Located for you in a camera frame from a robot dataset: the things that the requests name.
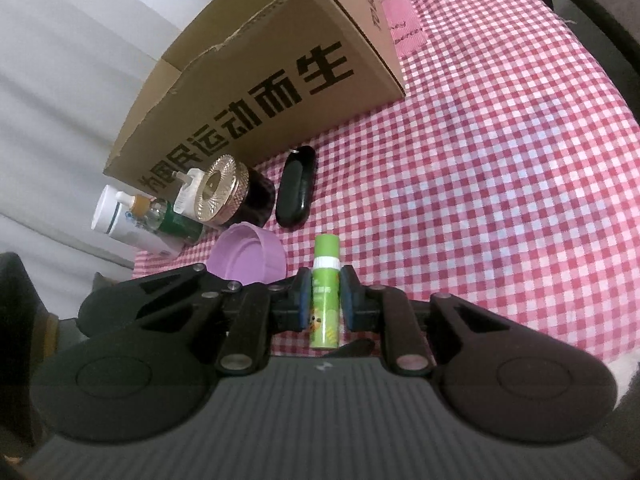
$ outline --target cardboard box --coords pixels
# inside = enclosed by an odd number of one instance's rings
[[[404,96],[378,0],[213,0],[164,53],[104,173],[172,200],[174,170],[249,165]]]

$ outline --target green bottle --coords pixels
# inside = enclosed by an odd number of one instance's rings
[[[340,238],[316,237],[314,248],[311,348],[338,348],[340,340]]]
[[[119,191],[116,193],[116,200],[127,207],[145,229],[153,233],[160,231],[191,245],[198,243],[204,233],[204,225],[175,213],[172,204],[162,198],[150,199]]]

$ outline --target black printed characters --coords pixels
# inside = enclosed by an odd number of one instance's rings
[[[305,92],[313,96],[351,77],[354,71],[349,68],[347,57],[341,54],[341,48],[340,41],[327,47],[318,45],[295,60],[295,68],[306,87],[298,83],[297,88],[286,70],[280,69],[248,89],[244,97],[231,101],[223,110],[214,110],[213,126],[209,121],[199,127],[156,162],[149,170],[150,174],[142,176],[138,183],[152,192],[164,189],[174,182],[174,171],[202,166],[231,140],[241,139],[265,121],[301,103]]]
[[[309,67],[313,64],[318,67],[317,70],[305,76],[304,79],[306,83],[309,83],[319,77],[324,80],[320,86],[309,91],[311,95],[317,94],[318,92],[329,88],[329,86],[335,85],[338,81],[342,81],[343,79],[347,79],[353,75],[353,70],[347,70],[341,74],[336,74],[334,72],[335,68],[347,63],[346,57],[341,56],[334,61],[329,61],[328,59],[329,54],[334,53],[341,46],[342,44],[340,41],[324,49],[320,46],[315,46],[311,49],[311,56],[303,56],[298,59],[298,73],[300,75],[308,73]]]
[[[380,17],[378,16],[378,8],[376,7],[376,0],[367,0],[369,2],[369,8],[371,10],[371,20],[373,24],[376,26],[377,30],[382,30],[380,28]]]

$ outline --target table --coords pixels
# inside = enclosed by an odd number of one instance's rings
[[[606,360],[637,346],[640,128],[622,97],[540,0],[412,1],[428,42],[402,58],[406,99],[313,139],[309,220],[266,225],[289,273],[334,232],[363,283],[447,290]],[[285,158],[258,169],[277,183]],[[134,277],[213,242],[140,253]],[[316,354],[305,333],[273,352]]]

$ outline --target black ribbed surface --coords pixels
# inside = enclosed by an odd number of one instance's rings
[[[543,448],[476,433],[427,382],[392,375],[376,358],[271,358],[258,374],[221,381],[197,416],[166,435],[120,447],[53,437],[25,470],[33,480],[622,480],[630,473],[593,438]]]

